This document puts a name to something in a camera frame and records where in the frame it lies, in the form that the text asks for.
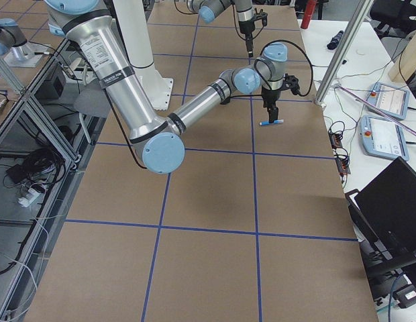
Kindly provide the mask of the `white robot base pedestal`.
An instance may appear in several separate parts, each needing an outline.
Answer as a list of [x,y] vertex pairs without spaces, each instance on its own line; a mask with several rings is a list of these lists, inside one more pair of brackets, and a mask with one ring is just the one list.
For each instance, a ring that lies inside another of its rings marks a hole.
[[155,67],[143,3],[138,0],[117,0],[113,6],[129,63],[153,108],[166,111],[174,81],[164,78]]

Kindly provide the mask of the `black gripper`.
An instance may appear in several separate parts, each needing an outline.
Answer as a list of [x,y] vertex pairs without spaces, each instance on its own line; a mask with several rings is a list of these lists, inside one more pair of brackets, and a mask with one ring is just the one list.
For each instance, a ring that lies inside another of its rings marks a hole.
[[262,87],[261,95],[263,107],[268,111],[268,124],[278,123],[278,107],[276,102],[280,97],[280,90],[270,90]]
[[249,21],[239,21],[238,25],[239,25],[239,32],[238,32],[238,36],[245,40],[246,43],[246,52],[248,53],[249,57],[253,57],[253,50],[254,50],[254,46],[253,46],[253,32],[255,31],[256,27],[255,27],[255,22],[256,20],[249,20]]

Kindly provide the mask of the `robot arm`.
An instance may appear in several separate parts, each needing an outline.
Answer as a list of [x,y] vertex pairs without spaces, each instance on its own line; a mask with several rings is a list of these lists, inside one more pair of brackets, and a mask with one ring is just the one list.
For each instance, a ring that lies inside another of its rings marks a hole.
[[181,135],[216,105],[239,91],[261,90],[269,123],[278,122],[275,102],[284,81],[287,47],[265,46],[255,61],[222,72],[193,99],[162,117],[173,80],[156,70],[140,1],[48,1],[50,31],[75,42],[129,127],[129,140],[144,166],[155,173],[175,171],[183,162]]
[[189,0],[187,9],[197,13],[205,23],[213,22],[219,15],[232,7],[237,35],[245,41],[248,57],[254,55],[254,38],[268,24],[268,14],[257,10],[251,0]]

